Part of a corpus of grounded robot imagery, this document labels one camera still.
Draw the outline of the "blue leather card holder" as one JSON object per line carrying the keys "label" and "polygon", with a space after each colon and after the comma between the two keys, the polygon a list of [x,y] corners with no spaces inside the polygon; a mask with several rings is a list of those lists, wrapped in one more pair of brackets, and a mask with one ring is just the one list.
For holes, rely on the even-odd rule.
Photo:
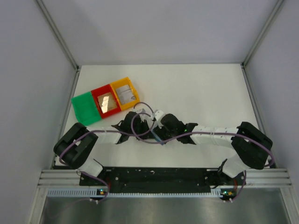
{"label": "blue leather card holder", "polygon": [[164,145],[163,140],[154,131],[151,131],[151,133],[153,134],[156,142],[158,142],[160,145]]}

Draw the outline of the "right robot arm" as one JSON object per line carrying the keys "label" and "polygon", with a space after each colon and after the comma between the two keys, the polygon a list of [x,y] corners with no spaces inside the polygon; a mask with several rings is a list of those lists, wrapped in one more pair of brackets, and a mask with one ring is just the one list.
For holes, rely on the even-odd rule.
{"label": "right robot arm", "polygon": [[173,114],[166,114],[158,119],[151,132],[158,142],[175,138],[183,144],[233,149],[235,154],[225,159],[217,171],[205,177],[206,183],[212,186],[228,185],[248,169],[262,170],[268,157],[272,156],[272,140],[249,122],[233,128],[216,128],[197,123],[185,124]]}

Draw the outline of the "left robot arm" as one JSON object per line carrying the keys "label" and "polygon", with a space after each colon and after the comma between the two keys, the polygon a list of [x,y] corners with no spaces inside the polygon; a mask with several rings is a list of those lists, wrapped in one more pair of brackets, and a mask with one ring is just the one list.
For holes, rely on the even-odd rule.
{"label": "left robot arm", "polygon": [[99,144],[121,144],[129,137],[138,136],[142,140],[154,139],[145,115],[129,112],[118,124],[89,130],[81,123],[75,123],[54,146],[54,153],[61,163],[73,170],[85,172],[90,180],[101,185],[105,182],[104,167],[90,157],[93,147]]}

